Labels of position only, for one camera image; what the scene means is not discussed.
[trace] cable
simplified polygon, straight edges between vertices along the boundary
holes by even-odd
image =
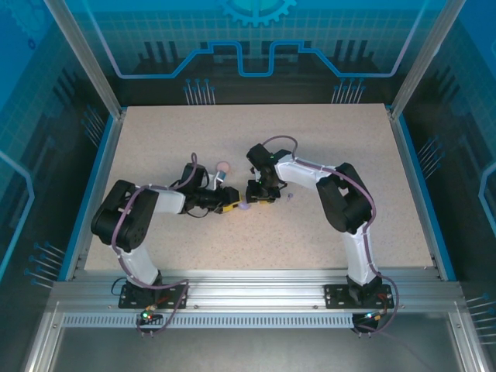
[[[196,219],[203,219],[204,217],[207,216],[207,214],[210,213],[210,211],[207,209],[207,212],[204,215],[194,215],[190,212],[186,212],[187,215],[190,215],[191,217],[195,217]]]
[[[189,177],[183,183],[181,183],[179,185],[176,185],[176,186],[173,186],[172,188],[168,188],[166,186],[158,186],[158,185],[141,186],[136,191],[134,191],[133,195],[131,195],[131,198],[128,200],[128,202],[126,204],[126,207],[124,207],[124,210],[122,211],[122,213],[121,213],[121,215],[119,217],[119,221],[115,225],[114,233],[112,234],[112,239],[111,239],[110,247],[113,249],[113,251],[117,255],[117,258],[118,258],[118,261],[119,261],[119,263],[121,265],[121,268],[124,270],[124,272],[126,273],[126,275],[128,277],[130,277],[136,284],[138,284],[142,288],[148,288],[148,289],[169,289],[169,288],[172,288],[172,287],[176,287],[176,286],[178,286],[180,284],[188,284],[189,283],[189,280],[188,279],[184,279],[182,281],[177,281],[176,283],[166,284],[166,285],[149,285],[149,284],[143,283],[141,280],[135,278],[135,276],[133,275],[133,273],[131,273],[131,271],[129,270],[129,268],[126,266],[126,262],[122,258],[122,251],[117,247],[117,243],[116,243],[117,242],[117,235],[119,234],[119,231],[120,231],[120,229],[122,227],[122,224],[124,222],[124,219],[128,215],[129,210],[132,208],[132,206],[134,204],[134,201],[136,200],[136,198],[138,197],[139,194],[141,194],[147,188],[152,189],[152,190],[165,190],[165,191],[167,191],[167,190],[177,190],[178,188],[182,188],[183,186],[185,186],[186,184],[188,184],[189,181],[191,181],[191,179],[195,175],[196,168],[198,166],[198,158],[196,156],[196,153],[191,153],[191,162],[193,163],[193,170],[192,170],[191,174],[189,175]]]
[[[186,291],[188,290],[188,288],[189,288],[189,285],[186,284],[183,288],[183,291],[181,292],[181,295],[179,296],[179,299],[176,302],[176,305],[174,306],[174,308],[172,310],[172,313],[169,315],[169,319],[158,330],[156,330],[156,331],[150,330],[149,332],[145,332],[140,326],[140,320],[139,319],[136,320],[136,330],[138,332],[141,332],[142,336],[150,335],[150,337],[153,337],[153,335],[156,335],[158,333],[165,331],[165,329],[170,325],[170,323],[172,322],[172,319],[176,315],[177,310],[179,309],[179,306],[181,306],[181,302],[186,298]]]
[[[124,279],[127,279],[126,277],[118,277],[117,279],[114,280],[114,282],[112,283],[112,286],[110,287],[110,293],[112,293],[114,296],[120,296],[119,293],[114,293],[114,288],[115,288],[115,285],[119,282],[119,281],[122,281]]]
[[[372,225],[372,222],[374,222],[376,214],[377,214],[377,209],[376,209],[374,200],[372,199],[372,196],[370,196],[370,194],[367,192],[367,190],[365,190],[357,182],[355,182],[355,180],[351,179],[350,177],[346,176],[345,174],[342,174],[341,172],[339,172],[335,169],[332,169],[329,167],[320,167],[318,165],[308,163],[308,162],[303,161],[303,160],[299,160],[295,156],[295,151],[298,148],[298,141],[294,137],[291,137],[291,136],[274,136],[274,137],[267,139],[263,143],[263,145],[269,143],[272,140],[276,140],[279,138],[286,138],[286,139],[289,139],[289,140],[294,142],[295,145],[294,145],[293,151],[291,152],[291,155],[293,156],[293,160],[297,164],[303,165],[305,167],[310,167],[310,168],[316,169],[317,171],[325,171],[325,172],[328,172],[330,174],[334,174],[334,175],[338,176],[339,178],[342,178],[344,181],[346,181],[349,184],[351,184],[352,186],[354,186],[355,189],[357,189],[365,197],[365,199],[369,202],[370,208],[372,210],[372,214],[371,214],[370,220],[365,224],[364,228],[362,229],[363,244],[365,246],[365,254],[367,255],[367,262],[368,262],[370,269],[372,270],[372,272],[375,275],[377,275],[378,277],[391,283],[391,285],[393,286],[394,292],[396,294],[396,302],[394,303],[394,309],[393,309],[393,313],[391,314],[391,317],[386,321],[386,323],[382,327],[374,330],[373,333],[382,332],[384,329],[386,329],[391,324],[393,319],[396,317],[396,314],[398,313],[399,303],[400,303],[400,294],[399,294],[398,286],[396,285],[396,283],[390,277],[387,277],[387,276],[381,274],[379,271],[377,271],[374,267],[374,264],[372,263],[372,256],[370,255],[370,247],[369,247],[370,244],[369,244],[369,239],[367,236],[367,231],[368,231],[370,225]]]

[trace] glass panel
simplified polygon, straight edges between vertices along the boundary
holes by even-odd
[[[494,14],[491,0],[467,1],[404,112],[468,298],[496,296]],[[477,308],[477,319],[489,317],[488,311]]]
[[[70,0],[124,105],[391,103],[444,0]]]
[[[0,2],[0,35],[0,360],[21,370],[109,114],[43,2]]]

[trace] black mounting plate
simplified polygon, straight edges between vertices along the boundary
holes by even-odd
[[[379,294],[386,295],[387,298],[387,308],[394,307],[393,296],[391,293],[391,286],[387,284],[382,284],[369,299],[365,300],[362,305],[357,305],[355,300],[353,300],[348,293],[348,284],[327,284],[324,285],[324,299],[325,308],[327,309],[337,309],[337,308],[352,308],[352,309],[382,309],[384,308],[384,303],[379,299]]]
[[[181,293],[184,290],[184,285],[177,285],[174,288],[169,289],[161,289],[161,290],[147,290],[150,292],[159,292],[153,293],[153,297],[156,299],[167,297],[167,300],[161,302],[157,307],[158,308],[174,308]],[[188,296],[184,296],[183,300],[179,304],[179,308],[186,308]],[[143,298],[138,298],[133,292],[133,289],[124,284],[121,288],[121,295],[119,297],[119,308],[140,308],[144,309],[146,306],[150,306],[153,304],[153,301],[150,303],[150,300],[143,300]]]

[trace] beige work surface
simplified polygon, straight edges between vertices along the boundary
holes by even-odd
[[[356,168],[377,204],[370,234],[379,267],[432,265],[383,105],[129,107],[105,195],[118,179],[171,184],[192,151],[211,173],[219,161],[228,161],[225,185],[244,194],[253,177],[246,153],[280,134],[298,140],[302,159]],[[278,139],[267,148],[291,150],[292,143]],[[340,234],[327,223],[318,194],[296,184],[281,193],[272,205],[204,219],[155,215],[146,236],[153,262],[162,269],[192,270],[346,267]],[[94,237],[85,268],[119,269],[119,264]]]

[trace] enclosure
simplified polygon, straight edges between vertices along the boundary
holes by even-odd
[[[493,370],[494,14],[490,0],[0,0],[2,370]],[[105,196],[120,179],[169,185],[196,152],[229,162],[246,200],[246,153],[277,135],[360,174],[374,261],[398,286],[391,327],[359,337],[370,309],[328,306],[349,257],[317,193],[289,184],[271,205],[153,218],[163,283],[189,289],[142,339],[143,309],[119,307],[126,275],[91,233]]]

